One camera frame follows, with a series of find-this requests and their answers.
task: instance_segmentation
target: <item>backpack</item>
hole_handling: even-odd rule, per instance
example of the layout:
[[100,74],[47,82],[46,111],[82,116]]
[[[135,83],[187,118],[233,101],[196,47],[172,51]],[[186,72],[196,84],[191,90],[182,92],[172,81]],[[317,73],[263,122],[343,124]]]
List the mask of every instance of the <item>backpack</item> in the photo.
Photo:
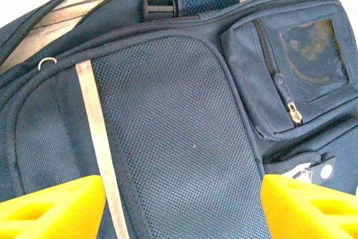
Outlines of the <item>backpack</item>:
[[339,0],[52,0],[0,44],[0,201],[101,175],[99,238],[270,238],[264,174],[356,191]]

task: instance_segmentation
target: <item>black mesh pocket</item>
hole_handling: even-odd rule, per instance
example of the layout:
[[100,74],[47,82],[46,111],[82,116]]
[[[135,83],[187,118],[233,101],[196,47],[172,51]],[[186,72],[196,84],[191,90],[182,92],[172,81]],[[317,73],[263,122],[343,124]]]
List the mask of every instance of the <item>black mesh pocket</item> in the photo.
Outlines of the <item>black mesh pocket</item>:
[[155,39],[93,68],[155,238],[270,238],[251,144],[207,45]]
[[290,69],[306,102],[348,84],[331,20],[320,20],[279,31]]

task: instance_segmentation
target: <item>zipper slider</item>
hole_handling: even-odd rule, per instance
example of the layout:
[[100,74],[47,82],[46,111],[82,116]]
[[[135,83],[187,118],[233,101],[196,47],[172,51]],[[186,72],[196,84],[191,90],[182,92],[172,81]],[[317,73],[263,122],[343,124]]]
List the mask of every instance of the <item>zipper slider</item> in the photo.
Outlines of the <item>zipper slider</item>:
[[293,99],[292,93],[286,79],[282,73],[276,73],[274,76],[274,81],[277,89],[279,90],[281,96],[284,98],[286,105],[289,109],[289,113],[293,122],[300,124],[302,122],[302,114],[297,109],[295,101]]

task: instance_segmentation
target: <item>yellow plastic object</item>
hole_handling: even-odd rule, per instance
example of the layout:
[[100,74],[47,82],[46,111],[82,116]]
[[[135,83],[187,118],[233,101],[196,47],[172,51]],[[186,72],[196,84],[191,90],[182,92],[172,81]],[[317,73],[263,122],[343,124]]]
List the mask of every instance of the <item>yellow plastic object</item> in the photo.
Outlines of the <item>yellow plastic object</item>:
[[273,239],[358,238],[358,197],[266,175],[261,201]]
[[100,176],[0,203],[0,239],[96,238],[105,206]]

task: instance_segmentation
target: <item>metal ring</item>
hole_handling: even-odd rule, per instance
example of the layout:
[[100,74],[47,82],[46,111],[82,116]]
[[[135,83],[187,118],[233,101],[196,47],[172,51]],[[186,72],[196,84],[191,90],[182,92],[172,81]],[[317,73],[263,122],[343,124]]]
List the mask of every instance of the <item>metal ring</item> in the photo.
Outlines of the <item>metal ring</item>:
[[43,64],[43,62],[45,62],[45,61],[50,61],[50,60],[51,60],[51,61],[54,61],[55,64],[57,64],[56,58],[46,57],[46,58],[42,59],[42,60],[39,62],[39,66],[37,67],[37,68],[39,69],[39,71],[41,71],[41,65]]

